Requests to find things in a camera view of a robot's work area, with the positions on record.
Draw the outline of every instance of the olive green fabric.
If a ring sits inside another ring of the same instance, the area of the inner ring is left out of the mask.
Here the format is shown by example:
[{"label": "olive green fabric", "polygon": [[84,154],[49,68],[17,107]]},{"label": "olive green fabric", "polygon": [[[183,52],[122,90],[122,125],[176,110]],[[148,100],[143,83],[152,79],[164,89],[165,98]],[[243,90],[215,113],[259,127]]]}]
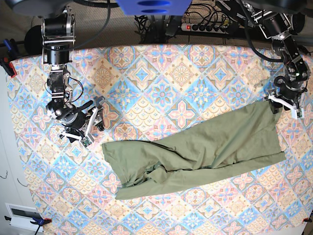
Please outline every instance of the olive green fabric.
[{"label": "olive green fabric", "polygon": [[121,180],[116,199],[171,193],[285,160],[267,101],[222,114],[158,141],[102,144]]}]

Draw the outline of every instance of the white wall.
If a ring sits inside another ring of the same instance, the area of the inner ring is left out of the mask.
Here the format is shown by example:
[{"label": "white wall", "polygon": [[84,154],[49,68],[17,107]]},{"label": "white wall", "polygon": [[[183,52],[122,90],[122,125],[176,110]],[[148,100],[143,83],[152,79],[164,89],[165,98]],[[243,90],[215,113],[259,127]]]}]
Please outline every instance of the white wall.
[{"label": "white wall", "polygon": [[28,188],[23,187],[17,181],[27,185],[20,161],[18,148],[13,132],[13,124],[9,109],[6,74],[0,67],[0,235],[33,235],[33,231],[17,229],[9,226],[9,221],[4,216],[9,216],[5,203],[11,203],[27,207],[35,207]]}]

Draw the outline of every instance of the patterned tablecloth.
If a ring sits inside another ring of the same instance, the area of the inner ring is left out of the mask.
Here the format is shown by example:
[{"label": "patterned tablecloth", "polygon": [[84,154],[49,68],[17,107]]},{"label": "patterned tablecloth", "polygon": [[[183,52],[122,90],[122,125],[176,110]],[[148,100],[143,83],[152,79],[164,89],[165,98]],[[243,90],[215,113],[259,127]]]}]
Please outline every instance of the patterned tablecloth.
[{"label": "patterned tablecloth", "polygon": [[[262,51],[273,56],[269,51]],[[311,70],[313,59],[305,57]],[[186,191],[116,201],[117,176],[100,143],[156,140],[264,96],[283,65],[250,49],[224,46],[135,46],[80,50],[68,65],[85,88],[76,103],[106,98],[105,131],[95,143],[58,138],[46,115],[49,67],[15,61],[8,98],[20,158],[34,204],[52,218],[46,234],[249,235],[299,226],[313,209],[313,78],[305,118],[283,112],[277,132],[287,160]],[[74,95],[79,86],[71,81]]]}]

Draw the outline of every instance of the wrinkled fabric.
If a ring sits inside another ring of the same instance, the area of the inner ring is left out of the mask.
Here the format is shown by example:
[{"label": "wrinkled fabric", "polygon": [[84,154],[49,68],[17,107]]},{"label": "wrinkled fabric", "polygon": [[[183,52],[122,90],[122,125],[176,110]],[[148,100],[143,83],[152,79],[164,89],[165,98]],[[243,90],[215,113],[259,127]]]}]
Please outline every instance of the wrinkled fabric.
[{"label": "wrinkled fabric", "polygon": [[122,187],[116,199],[171,193],[285,160],[267,101],[222,114],[158,141],[102,144]]}]

